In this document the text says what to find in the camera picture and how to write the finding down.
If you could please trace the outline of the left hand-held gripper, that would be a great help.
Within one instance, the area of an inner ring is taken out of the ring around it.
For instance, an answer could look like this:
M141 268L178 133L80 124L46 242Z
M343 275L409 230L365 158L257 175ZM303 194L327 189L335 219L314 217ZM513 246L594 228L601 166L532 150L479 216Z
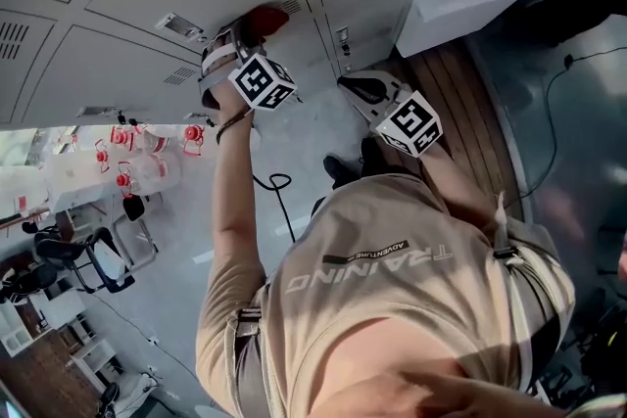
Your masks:
M230 25L230 38L240 67L229 80L251 109L274 111L297 92L286 68L268 57L266 39L250 36L246 16Z

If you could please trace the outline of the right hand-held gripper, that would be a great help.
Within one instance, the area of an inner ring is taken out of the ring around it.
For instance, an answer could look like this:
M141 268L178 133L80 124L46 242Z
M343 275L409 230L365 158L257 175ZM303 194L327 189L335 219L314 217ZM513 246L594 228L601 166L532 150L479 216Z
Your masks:
M337 79L338 87L366 121L380 121L403 83L384 70L360 70ZM419 158L443 135L441 120L418 92L411 93L376 126L390 147Z

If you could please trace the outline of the red-brown wiping cloth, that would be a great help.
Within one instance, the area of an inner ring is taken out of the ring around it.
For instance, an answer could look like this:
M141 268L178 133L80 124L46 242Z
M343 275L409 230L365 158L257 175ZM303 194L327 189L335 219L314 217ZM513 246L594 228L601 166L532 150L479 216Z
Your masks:
M289 22L283 10L261 5L249 11L241 21L241 37L248 46L261 45Z

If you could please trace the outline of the person's right forearm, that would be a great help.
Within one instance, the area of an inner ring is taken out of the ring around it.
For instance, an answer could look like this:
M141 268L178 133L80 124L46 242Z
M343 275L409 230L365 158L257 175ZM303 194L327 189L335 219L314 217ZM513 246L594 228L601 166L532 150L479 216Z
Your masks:
M444 202L449 213L479 229L493 221L493 200L454 162L439 144L431 146L419 160L430 187Z

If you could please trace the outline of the person's left forearm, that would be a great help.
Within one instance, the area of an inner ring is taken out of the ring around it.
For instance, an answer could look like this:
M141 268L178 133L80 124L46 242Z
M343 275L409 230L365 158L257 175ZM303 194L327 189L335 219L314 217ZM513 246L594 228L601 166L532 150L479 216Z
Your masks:
M213 184L214 264L247 264L264 271L258 250L250 139L253 116L221 131Z

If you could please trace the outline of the grey metal locker cabinet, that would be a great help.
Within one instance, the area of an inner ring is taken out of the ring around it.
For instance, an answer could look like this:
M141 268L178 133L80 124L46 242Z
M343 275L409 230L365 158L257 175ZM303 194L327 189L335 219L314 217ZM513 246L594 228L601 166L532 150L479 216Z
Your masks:
M217 33L195 54L88 11L90 1L0 0L0 129L198 116L202 53ZM302 98L387 58L411 0L306 2L311 19L291 36L297 64L286 68Z

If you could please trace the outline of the person's left hand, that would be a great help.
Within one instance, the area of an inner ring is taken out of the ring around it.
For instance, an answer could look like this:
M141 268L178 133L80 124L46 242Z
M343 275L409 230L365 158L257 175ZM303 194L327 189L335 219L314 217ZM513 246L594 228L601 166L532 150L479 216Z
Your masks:
M229 75L239 67L239 56L230 32L217 36L207 46L198 81L202 105L205 108L235 113L244 105L243 99L229 80Z

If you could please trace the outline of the brown wooden slat platform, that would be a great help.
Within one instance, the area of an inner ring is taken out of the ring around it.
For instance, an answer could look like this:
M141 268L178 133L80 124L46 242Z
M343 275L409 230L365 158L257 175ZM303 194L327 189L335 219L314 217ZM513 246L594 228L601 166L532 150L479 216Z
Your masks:
M393 50L372 66L419 91L440 117L439 142L461 170L487 194L506 196L506 213L524 220L509 150L482 77L464 43L456 39L404 58Z

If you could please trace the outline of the group of red-capped water jugs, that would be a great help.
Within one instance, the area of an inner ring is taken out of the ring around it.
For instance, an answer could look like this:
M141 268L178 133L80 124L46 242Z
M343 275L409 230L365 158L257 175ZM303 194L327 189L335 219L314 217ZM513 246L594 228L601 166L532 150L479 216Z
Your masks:
M96 172L126 199L161 193L180 182L182 156L201 155L205 130L197 124L114 125L94 144Z

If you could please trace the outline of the person's beige shirt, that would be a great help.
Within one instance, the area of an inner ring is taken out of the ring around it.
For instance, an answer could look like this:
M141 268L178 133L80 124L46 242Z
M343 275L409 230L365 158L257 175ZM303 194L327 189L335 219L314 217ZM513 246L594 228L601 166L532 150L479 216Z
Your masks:
M514 418L575 289L545 229L453 217L407 174L333 191L271 274L215 265L196 372L237 418Z

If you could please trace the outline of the white cardboard box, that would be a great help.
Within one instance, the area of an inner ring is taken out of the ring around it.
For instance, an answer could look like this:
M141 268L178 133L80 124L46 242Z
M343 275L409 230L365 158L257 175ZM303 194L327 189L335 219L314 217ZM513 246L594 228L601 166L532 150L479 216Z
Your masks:
M48 208L53 213L106 199L120 192L119 163L132 154L85 150L52 155L43 166Z

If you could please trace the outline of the black framed glass window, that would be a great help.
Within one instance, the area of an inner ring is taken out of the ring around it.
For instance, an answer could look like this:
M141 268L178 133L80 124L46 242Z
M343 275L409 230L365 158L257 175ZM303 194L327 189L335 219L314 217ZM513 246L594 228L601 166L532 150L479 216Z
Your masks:
M0 166L41 167L52 155L74 149L77 125L0 131Z

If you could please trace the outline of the white flat box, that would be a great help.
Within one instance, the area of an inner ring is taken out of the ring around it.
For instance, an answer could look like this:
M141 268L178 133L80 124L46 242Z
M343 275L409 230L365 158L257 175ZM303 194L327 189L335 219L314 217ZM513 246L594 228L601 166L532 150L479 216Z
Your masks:
M106 242L102 240L93 246L93 253L104 274L111 280L118 281L125 273L124 260Z

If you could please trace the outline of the white plastic canister red label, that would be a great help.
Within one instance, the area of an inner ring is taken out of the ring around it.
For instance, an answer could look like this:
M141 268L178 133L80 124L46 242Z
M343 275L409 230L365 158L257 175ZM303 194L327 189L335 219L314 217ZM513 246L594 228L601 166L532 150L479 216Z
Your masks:
M0 218L29 213L48 200L43 173L31 165L0 166Z

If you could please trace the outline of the black office chair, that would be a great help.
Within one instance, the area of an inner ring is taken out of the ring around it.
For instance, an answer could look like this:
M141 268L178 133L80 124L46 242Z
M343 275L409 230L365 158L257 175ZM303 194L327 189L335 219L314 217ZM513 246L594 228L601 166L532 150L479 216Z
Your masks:
M81 285L81 292L92 295L106 289L111 294L120 293L135 284L135 279L129 275L129 269L122 263L124 274L120 279L109 277L103 266L98 261L95 248L97 244L103 244L115 257L121 257L114 243L112 233L105 227L100 227L80 243L65 242L61 235L53 232L38 232L34 238L36 254L44 261L52 265L60 266L73 272ZM96 288L91 288L85 282L80 269L91 265L96 271L102 283Z

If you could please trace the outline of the brown wooden pole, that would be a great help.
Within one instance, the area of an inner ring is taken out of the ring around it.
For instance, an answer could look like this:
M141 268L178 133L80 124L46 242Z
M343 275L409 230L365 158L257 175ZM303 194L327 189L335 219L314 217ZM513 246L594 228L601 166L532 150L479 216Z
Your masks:
M6 218L0 218L0 231L8 229L15 225L22 224L23 222L38 222L45 218L48 214L48 208L40 208L29 212L26 215L21 215L20 213L18 213Z

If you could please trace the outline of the grey metal stool frame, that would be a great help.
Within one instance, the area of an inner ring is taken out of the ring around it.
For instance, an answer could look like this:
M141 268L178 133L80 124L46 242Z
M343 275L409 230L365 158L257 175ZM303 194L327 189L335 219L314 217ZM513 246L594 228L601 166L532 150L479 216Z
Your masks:
M157 258L159 249L142 218L131 221L122 215L112 224L111 233L130 272L148 266Z

